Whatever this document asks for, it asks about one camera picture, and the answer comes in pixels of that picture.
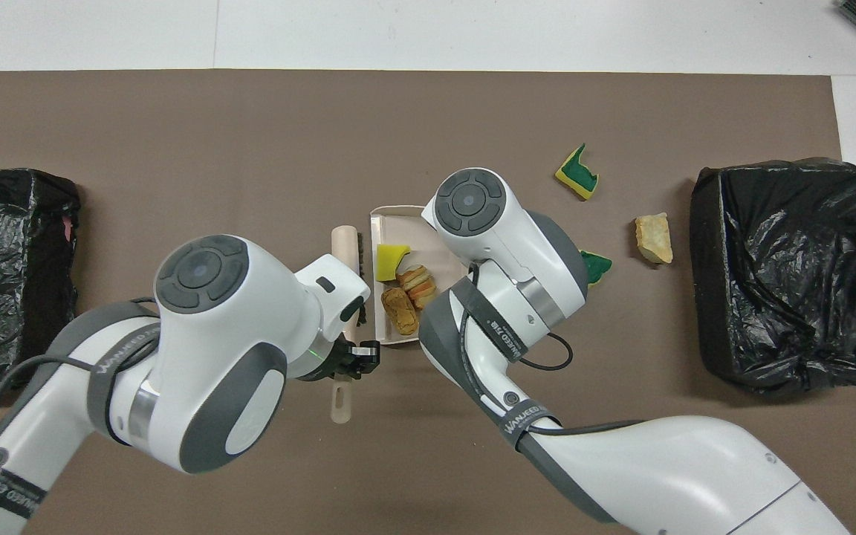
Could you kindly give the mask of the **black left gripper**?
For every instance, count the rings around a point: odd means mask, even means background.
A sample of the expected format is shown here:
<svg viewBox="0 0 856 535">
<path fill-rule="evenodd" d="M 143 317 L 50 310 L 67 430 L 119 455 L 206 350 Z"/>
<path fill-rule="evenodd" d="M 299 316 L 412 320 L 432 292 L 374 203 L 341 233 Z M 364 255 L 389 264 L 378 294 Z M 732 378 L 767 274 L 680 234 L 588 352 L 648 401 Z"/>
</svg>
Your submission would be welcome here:
<svg viewBox="0 0 856 535">
<path fill-rule="evenodd" d="M 355 345 L 343 337 L 337 339 L 322 363 L 312 372 L 298 380 L 313 382 L 324 378 L 335 378 L 337 382 L 349 383 L 359 380 L 359 369 L 376 369 L 380 365 L 380 342 L 366 340 Z"/>
</svg>

